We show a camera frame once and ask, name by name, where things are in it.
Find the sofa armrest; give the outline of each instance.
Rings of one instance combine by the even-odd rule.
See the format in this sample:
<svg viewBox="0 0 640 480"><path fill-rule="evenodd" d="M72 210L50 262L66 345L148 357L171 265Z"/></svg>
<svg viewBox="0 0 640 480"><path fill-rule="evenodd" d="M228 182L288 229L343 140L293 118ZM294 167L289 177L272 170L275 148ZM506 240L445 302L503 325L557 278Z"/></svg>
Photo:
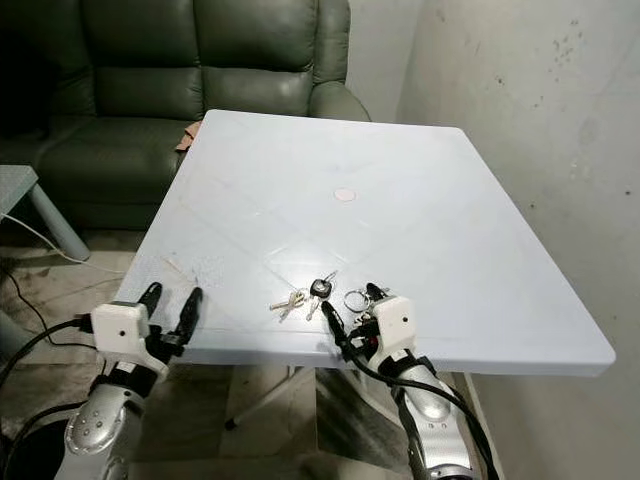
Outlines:
<svg viewBox="0 0 640 480"><path fill-rule="evenodd" d="M311 91L309 116L370 122L369 113L344 84L325 82Z"/></svg>

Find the brown cloth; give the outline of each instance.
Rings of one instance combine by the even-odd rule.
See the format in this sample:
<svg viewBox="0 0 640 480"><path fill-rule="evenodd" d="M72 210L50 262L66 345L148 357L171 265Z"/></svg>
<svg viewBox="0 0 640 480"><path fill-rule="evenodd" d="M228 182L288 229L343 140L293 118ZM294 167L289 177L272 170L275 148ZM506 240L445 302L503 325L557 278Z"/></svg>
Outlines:
<svg viewBox="0 0 640 480"><path fill-rule="evenodd" d="M202 122L192 123L191 125L189 125L187 128L184 129L185 135L182 137L182 140L180 140L180 143L176 145L176 150L178 152L186 152L187 150L189 150L189 147L195 140L196 135L198 134L198 130L200 130L201 123Z"/></svg>

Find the black cable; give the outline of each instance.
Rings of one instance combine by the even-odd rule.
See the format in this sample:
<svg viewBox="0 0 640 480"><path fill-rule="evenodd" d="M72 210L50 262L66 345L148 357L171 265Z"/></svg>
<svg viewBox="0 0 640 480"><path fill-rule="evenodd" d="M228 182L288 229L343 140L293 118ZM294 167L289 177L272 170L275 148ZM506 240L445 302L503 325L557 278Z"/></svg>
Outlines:
<svg viewBox="0 0 640 480"><path fill-rule="evenodd" d="M76 408L80 408L83 404L84 402L75 402L65 403L64 405L57 405L55 407L47 408L46 410L36 413L33 417L27 420L16 435L16 438L13 440L13 444L11 445L9 454L7 455L7 461L4 466L4 475L2 478L7 478L7 473L9 472L9 466L11 465L11 459L13 458L13 455L18 451L18 447L38 420L54 413L64 412L67 410L75 410Z"/></svg>
<svg viewBox="0 0 640 480"><path fill-rule="evenodd" d="M16 293L18 295L18 298L20 300L22 300L24 302L24 304L33 311L33 313L36 314L36 316L40 320L40 323L42 324L42 328L45 331L49 330L49 326L47 325L47 322L44 320L44 317L42 316L42 314L38 311L38 309L36 307L33 306L33 304L31 302L29 302L29 300L27 300L25 297L22 296L22 292L20 290L20 284L18 283L16 278L13 275L11 275L11 273L9 273L4 267L0 266L0 270L7 277L9 277L9 279L13 283L13 286L16 289ZM54 347L84 347L84 348L90 348L92 350L96 350L96 347L94 347L93 345L87 345L86 343L77 343L77 342L59 343L59 342L54 341L53 338L51 338L51 335L47 335L47 341Z"/></svg>
<svg viewBox="0 0 640 480"><path fill-rule="evenodd" d="M15 355L13 355L13 357L11 357L9 359L9 361L7 362L7 364L4 367L4 369L2 370L2 372L0 372L0 390L2 390L2 386L4 385L4 382L7 381L7 377L9 377L9 374L11 373L11 370L13 370L13 367L16 366L16 363L18 363L22 357L24 357L27 353L29 353L31 351L31 349L40 340L42 340L43 338L47 337L50 333L57 332L58 330L62 330L64 328L68 328L68 327L76 327L77 328L77 327L80 326L81 323L82 323L82 321L80 319L77 319L77 318L74 318L73 320L69 320L69 321L66 321L66 322L59 323L58 325L54 325L53 327L48 328L44 332L40 332L35 337L33 337L31 340L29 340L27 343L25 343L22 346L22 348L20 350L18 350L18 352Z"/></svg>
<svg viewBox="0 0 640 480"><path fill-rule="evenodd" d="M358 367L362 372L366 375L370 376L375 380L379 380L381 382L386 383L387 385L396 385L399 387L411 387L418 388L420 390L426 390L431 392L439 397L448 400L453 405L458 407L462 413L464 413L465 417L467 417L467 421L469 422L470 430L473 429L475 431L475 435L478 436L476 443L478 443L480 455L482 456L486 466L487 466L487 475L489 476L489 480L499 480L498 472L493 465L493 456L491 455L491 449L489 447L489 440L487 439L486 434L482 428L482 425L473 414L473 412L469 409L469 407L464 403L464 401L459 400L455 396L445 392L444 390L434 387L432 385L428 385L422 382L415 382L413 380L404 380L401 378L393 378L388 377L386 375L382 375L374 370L371 370L365 363L357 356L355 353L355 349L353 345L349 342L344 342L342 345L339 345L342 349L347 350L349 354L349 359L353 361L356 367Z"/></svg>

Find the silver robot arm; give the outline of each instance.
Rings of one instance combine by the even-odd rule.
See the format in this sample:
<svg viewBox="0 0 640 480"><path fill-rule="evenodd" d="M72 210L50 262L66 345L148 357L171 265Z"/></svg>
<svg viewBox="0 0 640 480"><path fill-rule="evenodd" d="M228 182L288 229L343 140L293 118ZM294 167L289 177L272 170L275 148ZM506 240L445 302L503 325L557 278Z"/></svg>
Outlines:
<svg viewBox="0 0 640 480"><path fill-rule="evenodd" d="M69 420L56 480L127 478L146 398L165 378L169 360L182 354L199 318L202 290L196 288L174 331L162 334L160 327L149 326L161 292L154 283L138 303L114 302L91 312L97 350L117 363L96 379L87 402Z"/></svg>
<svg viewBox="0 0 640 480"><path fill-rule="evenodd" d="M412 302L404 297L388 296L373 284L367 285L367 296L372 303L359 319L361 325L349 335L331 304L324 302L322 311L345 360L353 361L365 373L387 381L391 387L409 440L409 464L414 479L480 480L461 433L464 415L460 409L437 393L398 385L418 382L456 397L455 392L437 378L426 358L414 356L416 323ZM453 400L463 403L461 399Z"/></svg>

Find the keys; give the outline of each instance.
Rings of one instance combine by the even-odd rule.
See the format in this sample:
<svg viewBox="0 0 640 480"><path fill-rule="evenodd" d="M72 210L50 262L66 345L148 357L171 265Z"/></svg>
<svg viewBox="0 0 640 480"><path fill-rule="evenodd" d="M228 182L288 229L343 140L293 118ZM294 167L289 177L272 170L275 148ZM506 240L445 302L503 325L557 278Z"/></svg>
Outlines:
<svg viewBox="0 0 640 480"><path fill-rule="evenodd" d="M304 305L306 299L306 295L302 290L296 290L295 292L292 292L291 295L289 295L289 300L287 300L286 302L274 303L273 305L269 306L269 310L273 311L283 309L280 313L280 321L282 321L287 318L287 316L291 313L291 310Z"/></svg>
<svg viewBox="0 0 640 480"><path fill-rule="evenodd" d="M313 314L320 306L320 301L326 300L331 296L331 290L333 288L331 280L333 280L337 274L338 271L335 270L325 278L316 278L311 284L311 288L309 289L311 293L311 305L309 307L309 314L307 315L307 322L310 322L313 318Z"/></svg>

